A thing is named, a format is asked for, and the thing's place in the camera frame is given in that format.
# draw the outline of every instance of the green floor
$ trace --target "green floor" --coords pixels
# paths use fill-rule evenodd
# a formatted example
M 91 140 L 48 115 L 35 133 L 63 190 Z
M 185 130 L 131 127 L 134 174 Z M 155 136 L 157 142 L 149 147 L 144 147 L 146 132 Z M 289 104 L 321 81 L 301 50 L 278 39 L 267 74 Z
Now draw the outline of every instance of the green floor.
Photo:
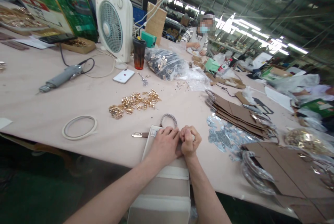
M 76 160 L 77 154 L 71 154 Z M 31 151 L 0 139 L 0 222 L 2 224 L 63 223 L 128 169 L 84 158 L 81 177 L 74 178 L 53 154 L 34 157 Z M 291 223 L 289 218 L 260 206 L 218 194 L 233 224 Z

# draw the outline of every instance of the worker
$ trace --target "worker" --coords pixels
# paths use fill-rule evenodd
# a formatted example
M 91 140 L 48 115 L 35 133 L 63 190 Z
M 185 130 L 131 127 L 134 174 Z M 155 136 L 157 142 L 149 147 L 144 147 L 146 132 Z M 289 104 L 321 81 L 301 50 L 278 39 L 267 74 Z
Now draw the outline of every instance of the worker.
M 206 11 L 198 27 L 189 28 L 183 35 L 181 42 L 187 42 L 187 48 L 199 51 L 200 55 L 206 55 L 209 43 L 208 33 L 215 25 L 215 14 L 212 11 Z
M 180 139 L 182 146 L 178 150 Z M 190 173 L 199 223 L 231 224 L 197 158 L 196 149 L 201 140 L 202 137 L 193 126 L 185 126 L 181 131 L 172 127 L 160 129 L 146 158 L 90 200 L 65 224 L 119 223 L 141 190 L 161 169 L 181 155 Z
M 294 96 L 314 95 L 325 101 L 334 101 L 334 87 L 328 85 L 316 85 L 314 87 L 305 87 L 303 91 L 293 93 Z

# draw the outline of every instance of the face mask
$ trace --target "face mask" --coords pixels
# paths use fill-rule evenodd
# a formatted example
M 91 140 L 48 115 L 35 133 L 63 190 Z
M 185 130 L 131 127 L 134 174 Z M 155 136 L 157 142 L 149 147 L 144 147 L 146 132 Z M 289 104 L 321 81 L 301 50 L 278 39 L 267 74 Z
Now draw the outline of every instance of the face mask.
M 209 32 L 209 27 L 201 26 L 201 27 L 199 28 L 199 31 L 200 31 L 201 33 L 208 33 L 208 32 Z

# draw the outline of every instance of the fan grille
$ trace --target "fan grille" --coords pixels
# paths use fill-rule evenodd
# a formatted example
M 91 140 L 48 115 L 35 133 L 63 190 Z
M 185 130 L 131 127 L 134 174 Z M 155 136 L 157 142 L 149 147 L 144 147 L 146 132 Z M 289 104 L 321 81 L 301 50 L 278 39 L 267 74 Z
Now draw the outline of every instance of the fan grille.
M 118 53 L 123 43 L 122 25 L 115 7 L 108 1 L 103 1 L 100 6 L 100 23 L 106 44 Z

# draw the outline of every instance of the white fan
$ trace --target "white fan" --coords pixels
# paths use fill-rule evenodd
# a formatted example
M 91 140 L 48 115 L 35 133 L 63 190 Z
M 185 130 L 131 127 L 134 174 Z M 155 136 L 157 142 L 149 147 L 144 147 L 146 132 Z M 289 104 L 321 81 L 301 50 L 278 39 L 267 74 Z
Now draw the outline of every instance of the white fan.
M 133 11 L 130 0 L 96 0 L 102 45 L 123 62 L 131 60 Z

